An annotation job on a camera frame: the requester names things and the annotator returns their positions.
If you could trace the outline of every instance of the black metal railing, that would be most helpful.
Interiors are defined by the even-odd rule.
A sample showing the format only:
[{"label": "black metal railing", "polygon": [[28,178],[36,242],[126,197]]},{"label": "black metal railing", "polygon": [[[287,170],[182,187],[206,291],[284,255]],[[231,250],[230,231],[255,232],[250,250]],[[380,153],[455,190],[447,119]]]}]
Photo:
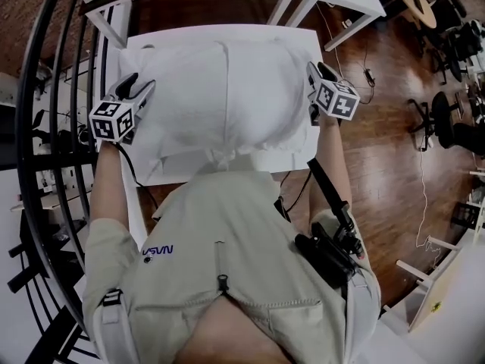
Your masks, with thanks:
[{"label": "black metal railing", "polygon": [[[37,171],[50,170],[54,174],[56,193],[58,194],[60,207],[62,211],[62,217],[64,219],[64,226],[67,230],[70,242],[74,249],[75,258],[74,261],[79,267],[79,272],[84,272],[84,253],[80,245],[77,232],[78,227],[74,224],[74,220],[71,214],[70,206],[67,199],[66,190],[64,188],[63,168],[74,167],[75,181],[77,184],[77,190],[79,191],[79,198],[83,207],[83,214],[87,221],[89,221],[89,199],[87,196],[88,190],[85,185],[85,174],[83,174],[83,165],[91,165],[93,173],[95,172],[95,164],[97,160],[97,153],[95,149],[95,140],[92,135],[91,126],[88,120],[89,112],[93,107],[94,97],[94,81],[95,81],[95,56],[96,46],[98,44],[99,32],[93,27],[91,39],[91,48],[89,53],[89,66],[87,71],[87,101],[86,101],[86,120],[81,123],[78,118],[78,73],[79,64],[81,61],[81,54],[83,50],[83,42],[86,35],[87,22],[86,17],[80,18],[80,28],[77,32],[77,38],[75,42],[75,49],[70,50],[73,52],[73,66],[72,66],[72,81],[70,88],[70,145],[71,149],[66,152],[66,149],[61,149],[61,146],[65,146],[65,142],[60,142],[58,131],[58,91],[61,72],[63,69],[64,52],[67,38],[70,36],[70,25],[74,15],[78,15],[77,2],[79,0],[70,0],[69,8],[65,13],[63,25],[58,38],[58,44],[55,52],[54,67],[52,72],[51,83],[51,95],[49,105],[49,142],[51,152],[50,154],[35,155],[33,150],[33,136],[32,136],[32,124],[33,124],[33,99],[36,86],[36,70],[38,67],[42,46],[45,42],[47,30],[49,24],[53,21],[53,14],[56,6],[60,0],[44,0],[42,6],[39,9],[39,13],[34,22],[29,41],[27,43],[25,56],[23,60],[22,70],[20,74],[19,90],[17,96],[17,109],[15,115],[15,129],[16,129],[16,145],[17,145],[17,171],[20,182],[20,191],[22,193],[23,207],[25,216],[27,218],[28,227],[32,236],[32,241],[35,244],[35,250],[38,254],[43,268],[47,271],[48,276],[51,278],[51,282],[59,288],[59,292],[62,295],[60,298],[64,302],[65,308],[59,310],[58,315],[60,318],[65,319],[66,314],[72,317],[76,328],[76,336],[80,336],[81,332],[85,332],[83,322],[82,307],[79,298],[77,297],[73,287],[74,283],[72,279],[68,279],[65,276],[65,271],[60,270],[60,264],[58,263],[58,249],[53,249],[49,246],[46,238],[46,222],[45,214],[42,211],[41,194],[38,189],[38,182],[36,177]],[[106,67],[106,49],[108,40],[105,39],[102,43],[102,83],[105,82],[105,67]],[[100,87],[100,93],[104,91],[104,87]],[[78,124],[84,124],[88,132],[88,145],[81,147],[78,137]],[[48,318],[49,323],[53,325],[56,323],[56,318]],[[72,345],[74,339],[70,337],[68,345]]]}]

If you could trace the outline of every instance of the white fabric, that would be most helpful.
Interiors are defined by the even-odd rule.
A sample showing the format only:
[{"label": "white fabric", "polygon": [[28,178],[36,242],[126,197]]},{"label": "white fabric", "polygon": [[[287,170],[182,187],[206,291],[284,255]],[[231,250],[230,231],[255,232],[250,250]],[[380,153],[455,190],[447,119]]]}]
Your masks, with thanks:
[{"label": "white fabric", "polygon": [[133,145],[149,158],[210,150],[217,163],[260,149],[298,152],[309,60],[277,39],[124,49],[121,75],[156,80]]}]

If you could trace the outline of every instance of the wooden floor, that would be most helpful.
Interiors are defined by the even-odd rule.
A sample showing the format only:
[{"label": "wooden floor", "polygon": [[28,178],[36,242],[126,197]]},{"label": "wooden floor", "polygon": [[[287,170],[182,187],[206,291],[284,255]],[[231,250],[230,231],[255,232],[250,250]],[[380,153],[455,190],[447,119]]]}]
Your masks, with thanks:
[{"label": "wooden floor", "polygon": [[[275,3],[276,0],[139,0],[132,17],[140,20],[132,20],[130,32],[134,35],[201,24],[263,24]],[[330,10],[326,5],[321,5],[321,9],[332,33],[340,31],[339,22],[346,12]],[[316,8],[303,20],[301,27],[317,30],[321,46],[329,40]],[[353,213],[380,282],[382,303],[390,305],[415,284],[410,274],[396,267],[396,260],[426,271],[433,265],[435,256],[425,252],[423,247],[415,248],[424,209],[421,155],[416,149],[416,140],[419,144],[421,135],[408,133],[409,128],[420,121],[407,101],[413,98],[418,102],[431,102],[440,90],[452,101],[454,92],[463,88],[451,75],[449,83],[441,86],[441,77],[430,72],[430,62],[426,57],[421,60],[416,50],[416,42],[408,28],[398,21],[368,27],[338,48],[343,74],[358,88],[363,100],[371,92],[362,74],[364,59],[365,66],[376,77],[371,104],[360,105],[354,120],[344,122],[341,131],[352,185]],[[323,52],[323,58],[337,68],[333,52]],[[422,167],[428,207],[419,242],[431,235],[455,243],[460,228],[450,228],[449,219],[455,203],[463,201],[471,190],[467,171],[474,167],[472,154],[460,147],[435,146],[423,154]],[[307,173],[295,171],[285,182],[282,191],[287,206],[296,198]],[[176,186],[151,187],[151,191],[162,201]],[[144,194],[139,196],[147,226],[152,228],[150,202]],[[306,230],[308,223],[305,196],[291,212],[292,220],[301,231]]]}]

